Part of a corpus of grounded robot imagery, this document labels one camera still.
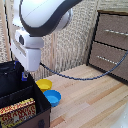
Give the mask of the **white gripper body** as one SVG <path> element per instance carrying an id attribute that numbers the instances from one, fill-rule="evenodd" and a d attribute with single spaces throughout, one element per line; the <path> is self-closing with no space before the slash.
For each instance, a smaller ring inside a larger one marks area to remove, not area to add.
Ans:
<path id="1" fill-rule="evenodd" d="M 15 32 L 15 39 L 11 41 L 13 54 L 28 72 L 34 72 L 39 68 L 43 46 L 44 41 L 41 37 L 31 37 L 22 29 Z"/>

